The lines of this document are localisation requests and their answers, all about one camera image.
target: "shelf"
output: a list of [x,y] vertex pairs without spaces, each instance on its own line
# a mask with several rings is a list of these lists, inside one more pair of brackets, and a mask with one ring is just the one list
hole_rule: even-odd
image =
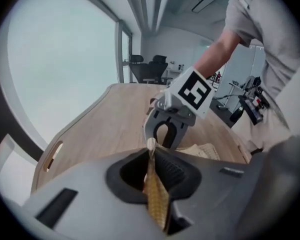
[[181,73],[181,72],[183,72],[183,70],[177,70],[177,69],[167,69],[168,71],[170,71],[170,72],[174,72],[174,73]]

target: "black chair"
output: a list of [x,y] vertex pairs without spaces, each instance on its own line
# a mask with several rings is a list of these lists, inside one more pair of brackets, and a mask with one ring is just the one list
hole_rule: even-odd
[[142,63],[144,58],[141,55],[130,55],[129,67],[139,84],[155,82],[153,73],[149,70],[147,63]]
[[166,85],[167,80],[173,79],[172,77],[162,77],[162,74],[168,66],[168,63],[166,63],[166,58],[166,56],[155,55],[152,58],[152,61],[149,62],[149,68],[153,74],[155,83],[159,85]]

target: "wooden table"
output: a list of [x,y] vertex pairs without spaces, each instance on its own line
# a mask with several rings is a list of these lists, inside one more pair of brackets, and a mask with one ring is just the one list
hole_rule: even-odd
[[[109,86],[95,103],[53,138],[35,168],[31,192],[78,163],[144,148],[142,125],[149,101],[163,88],[163,85],[136,83]],[[223,161],[247,163],[251,158],[239,137],[211,109],[204,120],[196,118],[179,147],[206,143],[214,145]],[[62,147],[51,163],[60,144]]]

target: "cable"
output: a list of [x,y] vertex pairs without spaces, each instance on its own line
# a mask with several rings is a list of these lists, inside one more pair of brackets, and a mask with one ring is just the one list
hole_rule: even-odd
[[212,99],[213,100],[222,100],[224,98],[231,97],[231,96],[241,96],[241,94],[230,94],[230,95],[225,95],[223,97],[213,97]]

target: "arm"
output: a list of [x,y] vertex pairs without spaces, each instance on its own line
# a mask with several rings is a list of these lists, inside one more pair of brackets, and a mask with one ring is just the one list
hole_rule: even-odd
[[230,30],[223,30],[219,39],[210,45],[193,65],[205,78],[212,76],[230,59],[241,38]]

